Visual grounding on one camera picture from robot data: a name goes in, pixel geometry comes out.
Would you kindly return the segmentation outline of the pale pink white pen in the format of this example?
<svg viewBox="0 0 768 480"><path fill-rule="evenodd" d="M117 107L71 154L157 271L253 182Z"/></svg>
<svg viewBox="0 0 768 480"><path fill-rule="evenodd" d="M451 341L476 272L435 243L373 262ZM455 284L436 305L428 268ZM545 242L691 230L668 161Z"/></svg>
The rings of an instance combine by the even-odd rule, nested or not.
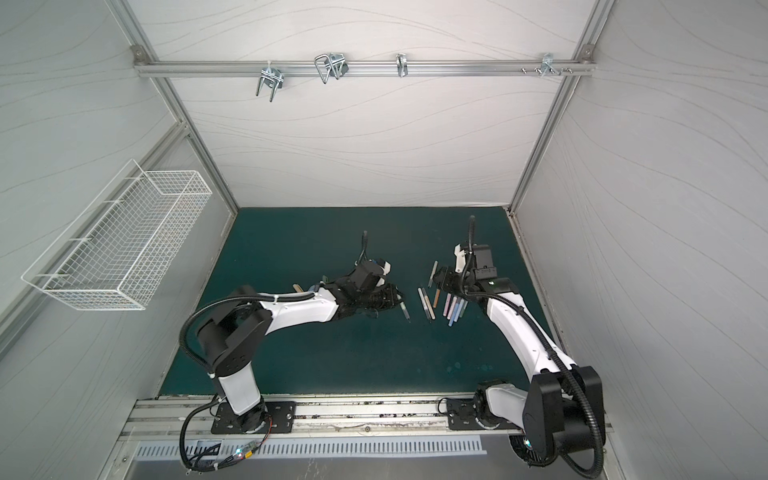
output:
<svg viewBox="0 0 768 480"><path fill-rule="evenodd" d="M455 310L457 300L458 300L458 297L457 296L453 296L451 304L449 306L449 310L448 310L449 321L453 318L453 312Z"/></svg>

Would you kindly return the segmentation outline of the blue pen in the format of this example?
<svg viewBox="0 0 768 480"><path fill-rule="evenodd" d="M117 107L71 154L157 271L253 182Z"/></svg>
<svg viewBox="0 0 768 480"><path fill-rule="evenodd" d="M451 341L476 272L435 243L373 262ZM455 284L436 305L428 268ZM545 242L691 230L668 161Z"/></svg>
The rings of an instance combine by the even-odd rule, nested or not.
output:
<svg viewBox="0 0 768 480"><path fill-rule="evenodd" d="M456 323L456 321L457 321L457 317L458 317L459 311L461 309L462 300L463 300L462 298L458 297L458 300L457 300L457 303L456 303L456 307L455 307L455 310L453 312L453 318L448 323L449 327L452 327Z"/></svg>

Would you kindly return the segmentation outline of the yellow beige pen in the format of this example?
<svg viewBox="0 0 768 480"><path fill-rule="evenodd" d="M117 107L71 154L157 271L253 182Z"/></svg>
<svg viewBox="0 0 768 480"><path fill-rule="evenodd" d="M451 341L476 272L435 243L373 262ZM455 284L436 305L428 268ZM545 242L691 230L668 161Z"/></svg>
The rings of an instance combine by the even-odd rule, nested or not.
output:
<svg viewBox="0 0 768 480"><path fill-rule="evenodd" d="M429 318L430 321L434 321L435 320L435 314L434 314L432 304L430 302L430 299L429 299L429 297L427 295L427 291L426 291L425 288L421 289L421 295L422 295L422 300L424 302L424 308L425 308L426 314L428 315L428 318Z"/></svg>

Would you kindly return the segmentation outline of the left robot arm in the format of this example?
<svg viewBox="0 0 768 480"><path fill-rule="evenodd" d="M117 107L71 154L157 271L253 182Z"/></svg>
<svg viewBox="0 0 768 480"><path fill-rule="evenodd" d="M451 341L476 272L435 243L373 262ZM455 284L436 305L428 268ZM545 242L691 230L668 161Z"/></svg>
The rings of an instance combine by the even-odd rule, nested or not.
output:
<svg viewBox="0 0 768 480"><path fill-rule="evenodd" d="M179 349L205 370L217 398L229 406L235 428L256 432L266 425L268 409L252 361L266 337L304 324L397 307L401 293L387 279L390 270L383 259L364 259L348 274L303 293L266 294L244 286L188 317L179 332Z"/></svg>

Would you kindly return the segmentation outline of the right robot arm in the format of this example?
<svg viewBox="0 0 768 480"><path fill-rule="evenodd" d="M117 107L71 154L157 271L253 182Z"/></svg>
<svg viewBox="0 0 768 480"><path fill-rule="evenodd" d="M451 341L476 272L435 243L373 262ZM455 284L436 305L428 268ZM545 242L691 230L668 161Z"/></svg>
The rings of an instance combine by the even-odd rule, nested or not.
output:
<svg viewBox="0 0 768 480"><path fill-rule="evenodd" d="M489 246L468 241L457 245L454 255L455 265L435 274L451 296L450 319L457 319L465 305L478 305L502 333L529 381L527 389L506 381L479 385L473 397L475 422L486 430L505 424L520 428L510 438L511 448L530 467L561 459L579 476L598 478L605 467L607 439L599 374L560 349L517 287L499 276Z"/></svg>

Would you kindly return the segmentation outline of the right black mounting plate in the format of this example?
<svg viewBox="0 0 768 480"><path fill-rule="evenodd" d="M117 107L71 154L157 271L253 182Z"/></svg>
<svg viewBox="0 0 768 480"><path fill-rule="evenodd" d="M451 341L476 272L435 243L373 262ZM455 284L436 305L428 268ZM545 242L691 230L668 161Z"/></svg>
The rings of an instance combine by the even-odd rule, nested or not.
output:
<svg viewBox="0 0 768 480"><path fill-rule="evenodd" d="M479 397L444 397L437 402L437 410L448 419L448 428L452 431L518 429L513 423L492 414L487 401Z"/></svg>

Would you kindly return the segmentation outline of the black mounting plate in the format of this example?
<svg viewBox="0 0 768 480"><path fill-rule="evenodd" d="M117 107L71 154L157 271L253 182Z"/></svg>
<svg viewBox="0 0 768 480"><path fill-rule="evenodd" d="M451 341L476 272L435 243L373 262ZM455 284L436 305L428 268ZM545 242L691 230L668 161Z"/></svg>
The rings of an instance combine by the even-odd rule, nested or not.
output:
<svg viewBox="0 0 768 480"><path fill-rule="evenodd" d="M214 415L212 434L290 433L297 404L293 401L261 400L252 409L235 414L228 402L222 403Z"/></svg>
<svg viewBox="0 0 768 480"><path fill-rule="evenodd" d="M448 419L448 428L452 431L518 429L513 423L492 414L487 401L479 397L444 397L437 402L437 410Z"/></svg>

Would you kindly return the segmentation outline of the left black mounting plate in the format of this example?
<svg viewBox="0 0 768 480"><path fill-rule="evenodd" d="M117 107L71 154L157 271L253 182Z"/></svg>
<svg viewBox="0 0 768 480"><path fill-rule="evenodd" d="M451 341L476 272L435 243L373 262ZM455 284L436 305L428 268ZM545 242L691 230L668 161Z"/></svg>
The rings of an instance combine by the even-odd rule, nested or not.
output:
<svg viewBox="0 0 768 480"><path fill-rule="evenodd" d="M228 402L222 403L214 415L212 434L290 433L297 404L293 401L261 400L252 409L235 414Z"/></svg>

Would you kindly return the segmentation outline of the metal U-bolt hook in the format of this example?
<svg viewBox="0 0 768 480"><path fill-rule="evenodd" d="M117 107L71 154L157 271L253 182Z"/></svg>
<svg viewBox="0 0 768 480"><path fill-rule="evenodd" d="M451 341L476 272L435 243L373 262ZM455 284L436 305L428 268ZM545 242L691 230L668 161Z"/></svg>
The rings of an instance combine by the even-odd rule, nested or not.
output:
<svg viewBox="0 0 768 480"><path fill-rule="evenodd" d="M339 80L349 71L346 57L341 53L320 54L314 59L314 66L323 84L331 78Z"/></svg>

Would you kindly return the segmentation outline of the metal U-bolt clamp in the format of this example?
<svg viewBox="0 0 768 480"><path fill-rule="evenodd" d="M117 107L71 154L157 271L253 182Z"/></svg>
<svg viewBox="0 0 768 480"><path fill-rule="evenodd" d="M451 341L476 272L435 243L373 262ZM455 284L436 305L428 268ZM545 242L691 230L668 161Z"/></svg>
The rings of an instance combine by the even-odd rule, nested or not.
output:
<svg viewBox="0 0 768 480"><path fill-rule="evenodd" d="M269 102L273 102L278 90L283 87L284 75L281 70L268 64L260 72L256 87L256 96L269 92Z"/></svg>

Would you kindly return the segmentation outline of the aluminium crossbar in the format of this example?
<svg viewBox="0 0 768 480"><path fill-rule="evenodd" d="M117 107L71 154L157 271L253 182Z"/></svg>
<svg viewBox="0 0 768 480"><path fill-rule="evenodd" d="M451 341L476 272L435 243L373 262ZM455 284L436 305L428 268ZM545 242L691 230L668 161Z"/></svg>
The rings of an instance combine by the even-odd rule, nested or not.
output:
<svg viewBox="0 0 768 480"><path fill-rule="evenodd" d="M525 60L414 60L408 61L407 77L516 77L526 76L521 67L538 66L541 59ZM594 62L555 60L568 66L570 76L589 76L597 69ZM257 78L268 64L282 71L285 78L318 78L314 61L157 61L136 64L143 78ZM399 78L395 59L347 60L347 78Z"/></svg>

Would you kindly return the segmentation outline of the small metal bracket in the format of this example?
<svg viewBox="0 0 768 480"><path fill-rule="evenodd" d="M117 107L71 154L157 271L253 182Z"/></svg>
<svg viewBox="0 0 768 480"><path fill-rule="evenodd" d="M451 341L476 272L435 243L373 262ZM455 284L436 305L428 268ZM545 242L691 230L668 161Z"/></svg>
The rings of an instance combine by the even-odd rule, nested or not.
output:
<svg viewBox="0 0 768 480"><path fill-rule="evenodd" d="M395 57L397 74L399 78L405 78L408 76L408 61L407 57L403 53L398 53Z"/></svg>

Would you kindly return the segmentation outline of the metal hook bracket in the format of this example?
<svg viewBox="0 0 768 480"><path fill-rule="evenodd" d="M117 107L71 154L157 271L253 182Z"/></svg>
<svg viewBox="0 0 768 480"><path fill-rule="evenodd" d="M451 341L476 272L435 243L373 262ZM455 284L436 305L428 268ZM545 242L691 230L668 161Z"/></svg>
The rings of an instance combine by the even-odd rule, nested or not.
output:
<svg viewBox="0 0 768 480"><path fill-rule="evenodd" d="M531 68L521 67L520 72L526 76L535 75L543 78L570 76L573 70L568 66L557 66L554 56L551 53L547 53L541 58L538 66Z"/></svg>

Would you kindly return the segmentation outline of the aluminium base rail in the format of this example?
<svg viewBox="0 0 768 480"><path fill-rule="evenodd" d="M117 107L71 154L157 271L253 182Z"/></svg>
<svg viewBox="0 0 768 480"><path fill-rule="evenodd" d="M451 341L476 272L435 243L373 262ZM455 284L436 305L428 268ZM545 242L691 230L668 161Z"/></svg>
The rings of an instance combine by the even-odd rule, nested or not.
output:
<svg viewBox="0 0 768 480"><path fill-rule="evenodd" d="M273 394L265 401L292 402L292 430L282 436L425 436L425 435L519 435L522 430L510 426L484 429L473 416L458 422L463 428L453 430L456 421L446 414L448 400L465 399L469 392L439 392L375 395ZM211 398L203 395L172 395L135 402L122 430L121 440L176 440L183 420L194 408Z"/></svg>

